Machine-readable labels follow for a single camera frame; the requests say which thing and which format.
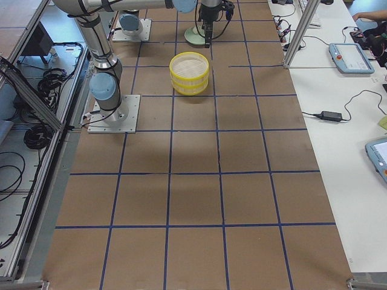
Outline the person forearm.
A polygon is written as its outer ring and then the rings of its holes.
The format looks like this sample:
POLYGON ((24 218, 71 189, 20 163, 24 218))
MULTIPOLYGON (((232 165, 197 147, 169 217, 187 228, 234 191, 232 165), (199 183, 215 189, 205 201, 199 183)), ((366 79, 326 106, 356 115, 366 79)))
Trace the person forearm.
POLYGON ((368 12, 358 12, 352 15, 354 21, 358 19, 367 19, 370 21, 386 21, 387 11, 386 10, 377 10, 377 11, 368 11, 368 12))

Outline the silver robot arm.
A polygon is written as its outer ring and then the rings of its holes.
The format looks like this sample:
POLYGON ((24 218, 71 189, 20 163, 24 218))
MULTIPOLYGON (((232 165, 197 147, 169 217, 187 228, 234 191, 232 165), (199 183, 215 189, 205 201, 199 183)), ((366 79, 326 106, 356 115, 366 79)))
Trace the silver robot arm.
POLYGON ((176 9, 182 13, 192 11, 197 1, 54 1, 68 17, 74 18, 91 52, 96 67, 90 91, 100 108, 102 121, 123 119, 125 113, 120 92, 122 64, 112 52, 99 12, 141 10, 148 8, 176 9))
MULTIPOLYGON (((213 23, 225 15, 226 20, 230 22, 233 17, 235 5, 232 1, 172 1, 172 5, 181 13, 194 11, 195 26, 188 28, 184 32, 184 38, 192 45, 209 48, 214 39, 218 36, 213 35, 213 23)), ((117 30, 122 31, 124 35, 131 38, 137 38, 143 42, 140 36, 145 34, 145 28, 150 27, 150 19, 140 19, 138 10, 123 10, 118 20, 117 30)))

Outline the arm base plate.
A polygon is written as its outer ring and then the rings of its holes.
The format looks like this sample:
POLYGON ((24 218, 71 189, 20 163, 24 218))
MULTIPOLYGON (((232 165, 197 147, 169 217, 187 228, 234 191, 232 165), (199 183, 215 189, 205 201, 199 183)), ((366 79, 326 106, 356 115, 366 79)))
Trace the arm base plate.
POLYGON ((99 113, 92 114, 87 131, 90 134, 120 134, 136 133, 140 95, 122 95, 121 105, 110 115, 110 112, 100 109, 97 101, 94 110, 99 113))
POLYGON ((139 29, 135 31, 122 30, 122 26, 117 21, 112 41, 113 42, 148 42, 151 32, 152 19, 140 19, 139 29))

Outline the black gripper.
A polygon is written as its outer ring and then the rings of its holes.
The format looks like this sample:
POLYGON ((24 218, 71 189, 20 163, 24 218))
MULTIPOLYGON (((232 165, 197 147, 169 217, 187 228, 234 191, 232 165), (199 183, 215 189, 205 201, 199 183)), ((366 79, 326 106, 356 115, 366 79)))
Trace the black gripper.
POLYGON ((232 1, 213 0, 201 1, 200 21, 203 21, 204 47, 210 48, 213 37, 213 22, 219 18, 219 13, 224 12, 226 20, 230 21, 233 17, 235 5, 232 1))

